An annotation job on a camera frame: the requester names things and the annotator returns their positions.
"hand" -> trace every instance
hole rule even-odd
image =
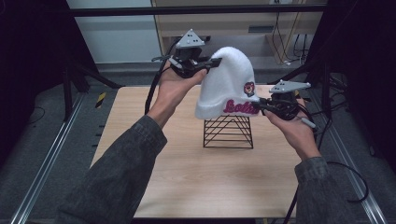
[[[298,99],[298,101],[300,104],[304,104],[304,100]],[[302,111],[292,120],[280,119],[276,114],[267,110],[264,113],[271,123],[285,135],[286,140],[296,150],[302,161],[320,157],[312,129],[301,121],[301,118],[306,118]]]
[[[206,70],[197,72],[193,77],[182,78],[178,76],[170,63],[166,62],[163,74],[160,79],[157,100],[148,112],[148,116],[153,118],[161,128],[175,113],[176,107],[181,103],[187,92],[195,85],[199,84],[205,77]]]

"wall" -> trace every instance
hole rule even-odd
[[[70,8],[151,7],[149,0],[67,0]],[[142,63],[160,56],[153,16],[76,18],[96,63]]]

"left hand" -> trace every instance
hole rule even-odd
[[[205,75],[206,70],[203,69],[194,74],[193,77],[182,78],[170,68],[170,63],[166,62],[160,79],[157,100],[148,112],[148,116],[152,117],[163,128],[166,121],[175,113],[176,107],[184,99],[187,92],[193,86],[199,84]]]

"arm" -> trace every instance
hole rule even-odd
[[[162,128],[205,70],[183,79],[164,70],[156,102],[123,133],[58,209],[55,223],[130,223],[166,144]]]
[[[310,127],[301,122],[304,113],[286,121],[265,111],[266,117],[285,135],[302,162],[295,167],[299,187],[297,223],[354,223],[347,201],[321,157]]]

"wire wire-frame stand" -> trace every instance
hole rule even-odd
[[[206,119],[204,147],[253,148],[250,118],[227,115]]]

